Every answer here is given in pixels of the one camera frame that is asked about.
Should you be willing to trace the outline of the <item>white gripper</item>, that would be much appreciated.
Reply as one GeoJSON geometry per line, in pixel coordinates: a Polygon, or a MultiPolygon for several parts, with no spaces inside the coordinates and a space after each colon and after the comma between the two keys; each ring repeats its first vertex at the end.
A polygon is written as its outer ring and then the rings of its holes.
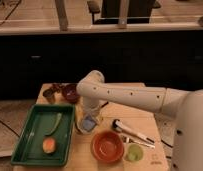
{"type": "Polygon", "coordinates": [[[96,124],[100,124],[103,120],[102,115],[100,114],[100,108],[84,108],[83,109],[84,120],[94,121],[96,124]]]}

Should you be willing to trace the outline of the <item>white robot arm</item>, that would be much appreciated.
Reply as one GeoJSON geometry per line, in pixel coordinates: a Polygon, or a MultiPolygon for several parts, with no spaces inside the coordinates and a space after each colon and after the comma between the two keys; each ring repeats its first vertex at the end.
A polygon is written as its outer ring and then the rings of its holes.
{"type": "Polygon", "coordinates": [[[106,83],[104,75],[93,70],[79,81],[77,92],[87,110],[106,100],[175,117],[171,171],[203,171],[203,89],[115,85],[106,83]]]}

